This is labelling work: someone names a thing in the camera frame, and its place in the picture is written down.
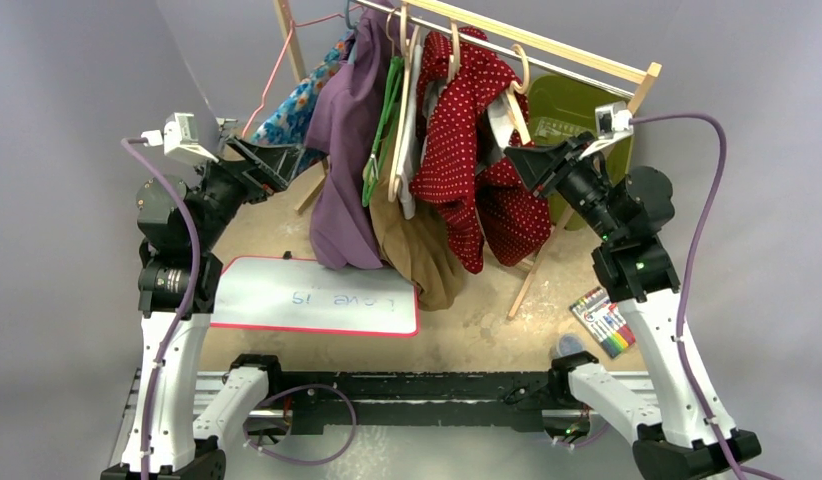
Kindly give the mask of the red polka dot garment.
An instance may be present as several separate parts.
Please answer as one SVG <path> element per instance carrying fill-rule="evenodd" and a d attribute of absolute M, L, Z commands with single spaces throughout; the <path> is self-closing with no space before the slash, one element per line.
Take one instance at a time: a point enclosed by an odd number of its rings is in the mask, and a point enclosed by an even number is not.
<path fill-rule="evenodd" d="M 460 70 L 448 84 L 450 54 L 450 38 L 437 32 L 426 37 L 417 90 L 423 93 L 437 81 L 446 85 L 422 128 L 424 156 L 410 191 L 439 213 L 450 250 L 467 271 L 477 274 L 484 266 L 484 252 L 490 250 L 476 207 L 477 122 L 516 76 L 494 52 L 460 42 Z"/>

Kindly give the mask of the white garment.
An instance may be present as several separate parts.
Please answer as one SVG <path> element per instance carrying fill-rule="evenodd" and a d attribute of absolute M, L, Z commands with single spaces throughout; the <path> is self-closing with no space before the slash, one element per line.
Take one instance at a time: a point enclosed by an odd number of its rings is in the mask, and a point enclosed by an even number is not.
<path fill-rule="evenodd" d="M 413 37 L 409 43 L 409 61 L 403 76 L 400 118 L 389 182 L 389 200 L 399 204 L 406 220 L 412 219 L 416 213 L 415 199 L 409 186 L 419 160 L 416 140 L 416 82 L 420 75 L 422 51 L 419 38 Z"/>

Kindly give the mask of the red polka dot skirt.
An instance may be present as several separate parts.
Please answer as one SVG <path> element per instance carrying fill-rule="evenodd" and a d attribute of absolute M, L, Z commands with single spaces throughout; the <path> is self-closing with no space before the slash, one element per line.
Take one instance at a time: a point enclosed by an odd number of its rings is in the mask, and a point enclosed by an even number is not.
<path fill-rule="evenodd" d="M 485 107 L 476 128 L 478 218 L 493 256 L 509 267 L 541 249 L 552 233 L 547 202 L 528 192 L 504 153 L 525 144 L 516 127 L 523 115 L 517 96 L 505 91 Z"/>

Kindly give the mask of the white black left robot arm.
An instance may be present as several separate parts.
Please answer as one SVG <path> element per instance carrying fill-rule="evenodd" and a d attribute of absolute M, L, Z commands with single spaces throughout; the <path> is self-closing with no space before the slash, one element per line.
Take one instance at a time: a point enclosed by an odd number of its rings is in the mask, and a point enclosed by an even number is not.
<path fill-rule="evenodd" d="M 221 479 L 226 449 L 244 434 L 249 412 L 284 399 L 274 355 L 243 354 L 225 386 L 201 413 L 194 411 L 198 366 L 223 266 L 213 246 L 247 203 L 266 200 L 273 175 L 263 161 L 224 160 L 191 141 L 159 131 L 123 141 L 137 154 L 160 146 L 200 175 L 195 186 L 154 171 L 137 192 L 138 309 L 143 339 L 138 403 L 119 460 L 105 479 Z"/>

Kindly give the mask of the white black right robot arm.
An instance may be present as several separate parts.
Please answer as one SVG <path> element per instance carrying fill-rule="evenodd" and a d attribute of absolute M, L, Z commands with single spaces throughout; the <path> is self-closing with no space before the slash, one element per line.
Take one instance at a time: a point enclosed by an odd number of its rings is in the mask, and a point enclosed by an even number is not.
<path fill-rule="evenodd" d="M 551 399 L 592 407 L 628 441 L 646 479 L 741 474 L 762 448 L 723 406 L 681 310 L 682 285 L 659 238 L 675 213 L 668 177 L 637 167 L 612 183 L 589 133 L 505 154 L 530 193 L 561 196 L 599 237 L 595 275 L 631 330 L 656 396 L 646 402 L 581 353 L 551 369 Z"/>

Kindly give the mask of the green plastic hanger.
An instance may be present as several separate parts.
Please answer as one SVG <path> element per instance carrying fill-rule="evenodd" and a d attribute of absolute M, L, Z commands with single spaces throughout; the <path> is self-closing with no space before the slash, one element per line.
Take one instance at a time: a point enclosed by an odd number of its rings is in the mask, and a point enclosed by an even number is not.
<path fill-rule="evenodd" d="M 381 160 L 382 144 L 390 121 L 394 116 L 394 107 L 399 95 L 399 89 L 403 84 L 402 74 L 405 60 L 401 56 L 391 58 L 385 83 L 382 108 L 375 129 L 375 137 L 370 153 L 362 172 L 363 188 L 361 193 L 361 204 L 367 208 L 370 206 L 373 192 L 377 185 L 383 161 Z"/>

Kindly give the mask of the blue floral garment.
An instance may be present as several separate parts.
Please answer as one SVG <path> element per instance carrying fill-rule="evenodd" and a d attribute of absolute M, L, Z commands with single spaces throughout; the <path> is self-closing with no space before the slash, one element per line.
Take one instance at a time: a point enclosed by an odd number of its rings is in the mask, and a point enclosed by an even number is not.
<path fill-rule="evenodd" d="M 250 142 L 260 146 L 304 144 L 323 89 L 348 57 L 354 36 L 347 30 L 312 70 L 257 128 Z"/>

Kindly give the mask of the green plastic bin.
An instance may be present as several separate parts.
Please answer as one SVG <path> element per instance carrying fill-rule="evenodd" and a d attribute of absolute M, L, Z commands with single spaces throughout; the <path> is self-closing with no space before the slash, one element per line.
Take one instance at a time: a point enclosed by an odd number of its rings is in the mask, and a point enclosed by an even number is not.
<path fill-rule="evenodd" d="M 626 96 L 557 74 L 535 78 L 527 99 L 528 129 L 537 145 L 556 145 L 583 131 L 596 134 L 595 108 L 628 100 Z M 612 145 L 613 148 L 606 157 L 607 173 L 612 183 L 620 181 L 630 168 L 633 140 L 634 137 L 630 137 Z M 566 206 L 560 195 L 549 198 L 553 223 L 557 223 Z M 577 231 L 586 226 L 579 214 L 573 214 L 565 229 Z"/>

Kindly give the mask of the purple garment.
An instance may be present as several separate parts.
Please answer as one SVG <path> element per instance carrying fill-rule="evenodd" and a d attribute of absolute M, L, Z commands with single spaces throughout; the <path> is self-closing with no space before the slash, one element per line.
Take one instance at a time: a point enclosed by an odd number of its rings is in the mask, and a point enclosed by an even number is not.
<path fill-rule="evenodd" d="M 328 175 L 313 207 L 310 241 L 317 261 L 331 269 L 379 269 L 382 260 L 368 211 L 362 205 L 363 171 L 376 136 L 395 37 L 382 10 L 367 9 L 348 45 L 352 61 L 319 94 L 305 145 L 328 157 Z"/>

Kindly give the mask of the pink-framed whiteboard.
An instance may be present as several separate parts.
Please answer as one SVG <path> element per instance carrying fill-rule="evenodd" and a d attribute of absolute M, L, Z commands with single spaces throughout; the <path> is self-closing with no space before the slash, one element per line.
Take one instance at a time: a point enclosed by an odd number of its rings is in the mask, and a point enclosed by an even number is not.
<path fill-rule="evenodd" d="M 416 288 L 392 268 L 241 256 L 221 275 L 211 325 L 407 338 L 418 333 L 420 312 Z"/>

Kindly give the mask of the wooden clothes rack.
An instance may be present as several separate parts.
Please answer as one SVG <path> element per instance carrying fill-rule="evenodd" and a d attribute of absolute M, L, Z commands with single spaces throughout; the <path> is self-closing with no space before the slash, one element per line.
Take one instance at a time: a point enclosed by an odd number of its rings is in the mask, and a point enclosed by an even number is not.
<path fill-rule="evenodd" d="M 496 51 L 503 55 L 511 56 L 515 59 L 525 58 L 525 61 L 522 62 L 524 66 L 535 66 L 545 71 L 556 73 L 560 76 L 567 77 L 579 81 L 583 84 L 587 84 L 592 87 L 601 89 L 603 91 L 607 91 L 612 94 L 624 97 L 628 100 L 627 108 L 631 111 L 633 115 L 642 105 L 643 101 L 650 92 L 653 84 L 655 83 L 661 72 L 662 65 L 656 62 L 652 62 L 646 70 L 638 69 L 636 67 L 632 67 L 624 63 L 611 60 L 601 55 L 591 53 L 584 49 L 573 47 L 560 41 L 544 37 L 540 34 L 536 34 L 534 32 L 530 32 L 525 29 L 509 25 L 507 23 L 504 23 L 503 21 L 495 20 L 493 18 L 489 18 L 484 15 L 471 12 L 460 7 L 456 7 L 444 1 L 397 2 L 399 4 L 400 10 L 402 10 L 403 8 L 405 9 L 403 10 L 403 12 L 406 15 L 407 22 L 413 21 L 415 24 L 423 26 L 430 30 L 442 31 L 445 34 L 451 33 L 450 29 L 444 30 L 443 28 L 434 23 L 408 14 L 407 7 L 410 6 L 421 11 L 433 13 L 435 15 L 447 19 L 449 22 L 451 22 L 451 24 L 460 23 L 478 27 L 495 35 L 501 36 L 505 39 L 511 40 L 514 44 L 518 44 L 521 47 L 533 48 L 540 52 L 543 52 L 546 56 L 567 60 L 571 63 L 584 66 L 591 70 L 602 72 L 612 77 L 630 82 L 637 86 L 634 93 L 614 87 L 608 83 L 593 79 L 591 77 L 567 70 L 563 67 L 559 67 L 552 63 L 546 62 L 543 60 L 543 57 L 542 59 L 532 58 L 530 56 L 525 55 L 524 53 L 519 53 L 517 50 L 503 49 L 495 44 L 491 44 L 490 42 L 485 43 L 477 41 L 463 34 L 460 34 L 460 37 L 465 38 L 465 41 L 468 43 L 476 42 L 476 44 L 481 45 L 484 48 Z M 351 12 L 352 8 L 343 7 L 343 11 L 341 13 L 332 14 L 328 17 L 314 20 L 311 21 L 311 23 L 308 23 L 297 22 L 295 20 L 289 1 L 272 1 L 272 3 L 275 9 L 276 17 L 278 19 L 281 34 L 284 37 L 285 42 L 287 42 L 282 47 L 282 53 L 280 54 L 281 56 L 279 57 L 279 59 L 283 58 L 283 56 L 286 54 L 289 58 L 294 78 L 296 80 L 300 80 L 305 77 L 305 70 L 301 49 L 298 44 L 298 39 L 296 36 L 296 28 L 302 28 L 307 25 L 312 25 L 323 22 L 325 20 L 330 20 L 332 18 L 349 19 L 349 12 Z M 521 289 L 517 294 L 507 314 L 506 318 L 508 321 L 514 320 L 517 314 L 520 312 L 520 309 L 525 302 L 525 298 L 528 294 L 528 291 L 535 282 L 535 278 L 537 277 L 538 271 L 540 270 L 540 267 L 543 263 L 546 254 L 553 246 L 554 242 L 557 240 L 557 237 L 560 235 L 560 233 L 566 230 L 567 224 L 571 221 L 571 218 L 573 218 L 574 215 L 575 212 L 572 207 L 568 206 L 564 208 L 559 218 L 554 222 L 555 226 L 551 233 L 550 239 L 543 245 L 543 247 L 539 250 L 539 253 L 535 255 L 534 259 L 524 261 L 520 264 L 523 271 L 526 272 L 526 276 L 523 280 Z"/>

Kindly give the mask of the tan garment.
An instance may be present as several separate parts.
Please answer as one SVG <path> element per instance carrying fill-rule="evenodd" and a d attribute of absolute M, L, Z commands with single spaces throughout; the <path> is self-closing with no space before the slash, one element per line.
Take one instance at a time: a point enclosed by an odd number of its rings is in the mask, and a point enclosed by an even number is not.
<path fill-rule="evenodd" d="M 383 148 L 384 165 L 369 204 L 380 255 L 417 286 L 421 309 L 448 309 L 464 288 L 466 270 L 450 250 L 446 225 L 431 205 L 417 200 L 415 215 L 406 219 L 400 203 L 388 200 L 389 168 L 395 148 L 392 136 L 384 141 Z"/>

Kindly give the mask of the marker pen pack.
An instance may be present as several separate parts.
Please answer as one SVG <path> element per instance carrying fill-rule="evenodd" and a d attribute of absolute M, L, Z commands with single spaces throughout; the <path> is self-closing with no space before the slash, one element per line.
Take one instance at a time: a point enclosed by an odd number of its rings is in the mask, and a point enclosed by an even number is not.
<path fill-rule="evenodd" d="M 610 300 L 602 287 L 596 287 L 579 297 L 569 306 L 569 311 L 612 359 L 636 343 L 617 304 Z"/>

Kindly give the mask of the small blue round lid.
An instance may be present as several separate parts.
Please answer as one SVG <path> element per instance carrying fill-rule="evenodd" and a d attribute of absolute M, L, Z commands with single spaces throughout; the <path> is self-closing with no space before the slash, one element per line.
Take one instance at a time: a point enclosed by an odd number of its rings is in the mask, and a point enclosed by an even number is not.
<path fill-rule="evenodd" d="M 560 336 L 552 349 L 552 358 L 558 359 L 585 351 L 586 348 L 578 335 L 567 333 Z"/>

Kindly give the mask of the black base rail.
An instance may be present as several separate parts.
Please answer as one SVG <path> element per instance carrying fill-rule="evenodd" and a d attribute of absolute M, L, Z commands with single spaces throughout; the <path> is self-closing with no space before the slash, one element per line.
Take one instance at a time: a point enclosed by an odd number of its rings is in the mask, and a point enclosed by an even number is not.
<path fill-rule="evenodd" d="M 295 435 L 327 426 L 504 427 L 581 439 L 587 406 L 566 396 L 554 370 L 507 372 L 283 371 L 275 355 L 242 354 L 230 365 L 256 367 L 269 380 L 269 408 Z"/>

